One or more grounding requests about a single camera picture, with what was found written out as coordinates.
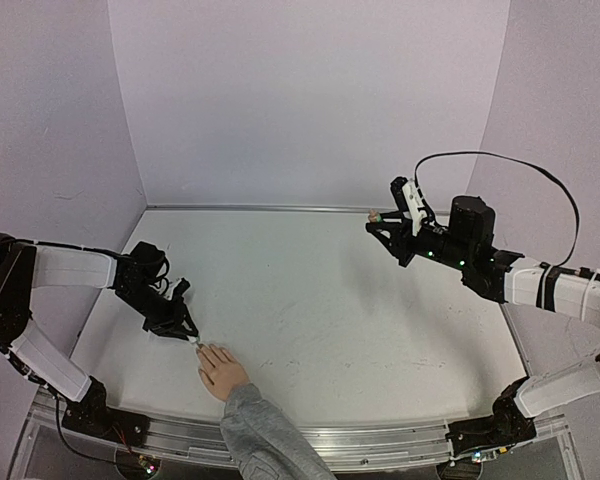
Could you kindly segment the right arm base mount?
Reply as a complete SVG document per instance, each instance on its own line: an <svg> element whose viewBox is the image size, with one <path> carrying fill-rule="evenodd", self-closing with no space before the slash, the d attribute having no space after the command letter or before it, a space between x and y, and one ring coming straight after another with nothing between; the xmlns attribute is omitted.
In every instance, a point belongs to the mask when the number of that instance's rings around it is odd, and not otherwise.
<svg viewBox="0 0 600 480"><path fill-rule="evenodd" d="M534 422L524 418L508 424L494 417L481 417L453 422L445 439L451 442L454 457L482 450L511 447L536 437Z"/></svg>

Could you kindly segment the grey sleeved forearm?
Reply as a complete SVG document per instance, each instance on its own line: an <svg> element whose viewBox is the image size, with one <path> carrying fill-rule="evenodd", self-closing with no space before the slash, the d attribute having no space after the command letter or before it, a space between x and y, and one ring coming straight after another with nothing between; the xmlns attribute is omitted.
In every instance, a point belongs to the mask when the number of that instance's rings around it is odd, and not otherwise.
<svg viewBox="0 0 600 480"><path fill-rule="evenodd" d="M301 432L253 384L231 393L220 431L244 479L335 477Z"/></svg>

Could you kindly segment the nail polish bottle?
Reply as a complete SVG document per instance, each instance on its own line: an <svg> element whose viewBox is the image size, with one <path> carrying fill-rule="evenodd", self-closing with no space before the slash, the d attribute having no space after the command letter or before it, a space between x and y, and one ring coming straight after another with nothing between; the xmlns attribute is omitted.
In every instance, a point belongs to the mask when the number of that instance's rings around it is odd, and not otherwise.
<svg viewBox="0 0 600 480"><path fill-rule="evenodd" d="M378 211L370 210L368 214L368 221L371 223L379 223L382 221L382 216Z"/></svg>

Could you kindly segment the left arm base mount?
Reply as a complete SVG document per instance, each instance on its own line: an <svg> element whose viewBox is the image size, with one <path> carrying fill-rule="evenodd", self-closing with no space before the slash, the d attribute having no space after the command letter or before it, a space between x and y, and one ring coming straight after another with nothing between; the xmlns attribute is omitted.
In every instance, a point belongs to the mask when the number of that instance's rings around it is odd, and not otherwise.
<svg viewBox="0 0 600 480"><path fill-rule="evenodd" d="M93 438L141 447L147 438L150 419L143 414L109 407L99 411L71 407L64 413L61 426Z"/></svg>

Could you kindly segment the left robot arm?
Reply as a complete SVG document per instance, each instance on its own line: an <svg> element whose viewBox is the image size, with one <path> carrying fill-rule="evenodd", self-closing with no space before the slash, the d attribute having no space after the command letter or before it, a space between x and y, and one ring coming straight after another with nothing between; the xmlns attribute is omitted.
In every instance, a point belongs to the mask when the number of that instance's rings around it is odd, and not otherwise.
<svg viewBox="0 0 600 480"><path fill-rule="evenodd" d="M172 282L164 250L146 241L129 252L25 239L0 233L0 352L14 369L73 404L78 423L96 437L111 433L105 387L56 344L41 318L45 291L108 291L141 318L154 336L198 341L185 296L188 280Z"/></svg>

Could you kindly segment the mannequin hand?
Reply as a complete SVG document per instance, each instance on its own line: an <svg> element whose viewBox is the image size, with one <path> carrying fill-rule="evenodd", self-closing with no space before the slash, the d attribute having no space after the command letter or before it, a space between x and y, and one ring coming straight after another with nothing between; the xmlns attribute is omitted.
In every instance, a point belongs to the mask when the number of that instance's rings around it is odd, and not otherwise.
<svg viewBox="0 0 600 480"><path fill-rule="evenodd" d="M200 363L199 376L217 400L226 402L236 388L250 383L245 368L228 349L215 344L201 345L196 355Z"/></svg>

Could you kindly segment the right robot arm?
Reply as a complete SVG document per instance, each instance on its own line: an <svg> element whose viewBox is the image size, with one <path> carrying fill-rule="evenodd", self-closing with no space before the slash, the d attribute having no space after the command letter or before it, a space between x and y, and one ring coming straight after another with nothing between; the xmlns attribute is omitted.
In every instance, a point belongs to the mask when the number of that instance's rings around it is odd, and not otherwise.
<svg viewBox="0 0 600 480"><path fill-rule="evenodd" d="M366 225L407 267L417 256L460 271L462 284L485 300L561 314L600 330L600 272L551 266L493 245L495 212L479 197L457 196L449 222L435 226L421 207L371 212ZM553 373L527 376L494 401L488 416L455 421L446 435L457 454L509 447L536 435L540 414L600 393L600 349Z"/></svg>

